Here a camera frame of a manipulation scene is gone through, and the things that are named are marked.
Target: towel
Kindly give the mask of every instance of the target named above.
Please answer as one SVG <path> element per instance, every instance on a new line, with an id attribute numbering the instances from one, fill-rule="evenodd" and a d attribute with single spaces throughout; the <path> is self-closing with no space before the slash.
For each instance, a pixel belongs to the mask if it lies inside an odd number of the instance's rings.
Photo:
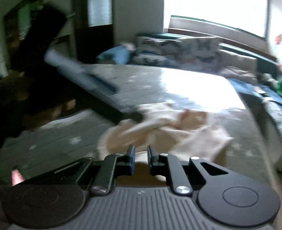
<path id="1" fill-rule="evenodd" d="M 143 104 L 138 110 L 144 120 L 121 121 L 108 129 L 99 139 L 97 150 L 103 160 L 112 153 L 125 153 L 130 144 L 136 147 L 135 173 L 132 177 L 119 177 L 120 186 L 165 186 L 165 179 L 149 175 L 147 146 L 157 153 L 169 153 L 182 161 L 191 156 L 223 165 L 226 147 L 232 139 L 214 120 L 213 114 L 195 110 L 175 110 L 173 102 Z"/>

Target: black circular plate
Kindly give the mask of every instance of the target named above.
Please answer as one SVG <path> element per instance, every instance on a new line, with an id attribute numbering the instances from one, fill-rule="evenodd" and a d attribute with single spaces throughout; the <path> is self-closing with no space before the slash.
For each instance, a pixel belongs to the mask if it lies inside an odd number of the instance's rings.
<path id="1" fill-rule="evenodd" d="M 200 208 L 211 218 L 234 227 L 253 227 L 269 222 L 280 200 L 269 186 L 249 178 L 206 184 L 198 194 Z"/>
<path id="2" fill-rule="evenodd" d="M 6 193 L 2 208 L 16 225 L 50 228 L 74 217 L 84 203 L 85 195 L 76 185 L 20 185 Z"/>

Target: pink object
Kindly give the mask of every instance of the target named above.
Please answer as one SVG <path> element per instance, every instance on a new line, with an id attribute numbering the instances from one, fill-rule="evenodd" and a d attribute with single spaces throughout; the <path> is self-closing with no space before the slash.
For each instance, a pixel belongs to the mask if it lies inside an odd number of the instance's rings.
<path id="1" fill-rule="evenodd" d="M 25 179 L 18 170 L 12 170 L 11 174 L 12 186 L 23 182 Z"/>

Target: white cloth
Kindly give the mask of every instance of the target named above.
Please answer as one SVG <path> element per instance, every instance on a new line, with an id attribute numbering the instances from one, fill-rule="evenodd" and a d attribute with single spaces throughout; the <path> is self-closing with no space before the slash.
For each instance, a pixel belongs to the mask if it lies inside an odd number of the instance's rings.
<path id="1" fill-rule="evenodd" d="M 223 76 L 225 78 L 235 78 L 250 83 L 252 85 L 258 84 L 256 74 L 241 70 L 238 67 L 222 67 L 217 72 L 217 75 Z"/>
<path id="2" fill-rule="evenodd" d="M 138 109 L 144 114 L 144 121 L 139 124 L 130 119 L 121 121 L 101 136 L 97 148 L 103 160 L 111 153 L 125 153 L 129 144 L 135 145 L 135 182 L 139 185 L 146 186 L 152 181 L 147 167 L 148 145 L 153 145 L 157 153 L 173 154 L 183 161 L 199 156 L 223 164 L 225 147 L 232 138 L 222 126 L 209 120 L 209 113 L 174 110 L 173 104 L 167 102 L 144 104 Z"/>

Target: door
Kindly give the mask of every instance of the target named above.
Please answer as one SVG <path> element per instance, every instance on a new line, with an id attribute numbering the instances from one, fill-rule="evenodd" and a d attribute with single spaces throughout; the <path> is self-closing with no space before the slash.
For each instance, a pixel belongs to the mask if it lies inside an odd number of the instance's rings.
<path id="1" fill-rule="evenodd" d="M 72 0 L 77 58 L 93 64 L 114 46 L 112 0 Z"/>

